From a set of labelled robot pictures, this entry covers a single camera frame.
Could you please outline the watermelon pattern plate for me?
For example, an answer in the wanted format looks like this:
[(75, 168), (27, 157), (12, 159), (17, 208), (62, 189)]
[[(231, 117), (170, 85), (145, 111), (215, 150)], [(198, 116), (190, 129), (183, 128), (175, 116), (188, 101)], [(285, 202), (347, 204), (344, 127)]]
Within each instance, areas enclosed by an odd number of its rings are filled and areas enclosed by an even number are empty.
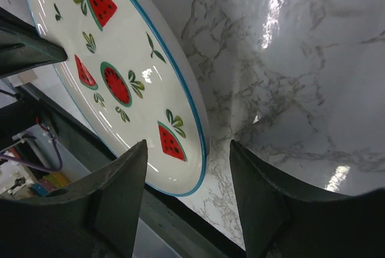
[(184, 197), (203, 182), (210, 149), (193, 70), (151, 0), (27, 0), (41, 37), (67, 59), (55, 70), (116, 156), (148, 146), (146, 183)]

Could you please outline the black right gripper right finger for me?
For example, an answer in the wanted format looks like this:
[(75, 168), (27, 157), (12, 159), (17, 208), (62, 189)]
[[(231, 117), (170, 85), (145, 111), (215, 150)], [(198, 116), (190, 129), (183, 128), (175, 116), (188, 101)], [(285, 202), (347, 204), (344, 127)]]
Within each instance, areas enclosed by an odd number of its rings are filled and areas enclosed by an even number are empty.
[(383, 257), (384, 190), (330, 192), (264, 162), (237, 141), (230, 167), (248, 257)]

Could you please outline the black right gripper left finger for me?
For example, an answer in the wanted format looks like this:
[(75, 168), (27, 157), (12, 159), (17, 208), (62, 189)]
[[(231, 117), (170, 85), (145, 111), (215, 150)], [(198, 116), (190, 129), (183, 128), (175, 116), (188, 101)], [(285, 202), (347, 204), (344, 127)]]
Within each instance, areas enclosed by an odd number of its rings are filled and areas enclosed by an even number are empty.
[(43, 197), (1, 200), (1, 257), (131, 257), (147, 173), (142, 140)]

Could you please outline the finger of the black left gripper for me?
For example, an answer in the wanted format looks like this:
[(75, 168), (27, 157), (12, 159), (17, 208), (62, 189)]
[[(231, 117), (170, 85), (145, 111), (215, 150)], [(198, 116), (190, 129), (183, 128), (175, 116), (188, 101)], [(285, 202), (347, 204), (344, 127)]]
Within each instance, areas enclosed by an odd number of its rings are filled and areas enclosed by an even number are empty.
[(1, 77), (66, 61), (60, 46), (41, 38), (35, 28), (1, 9)]

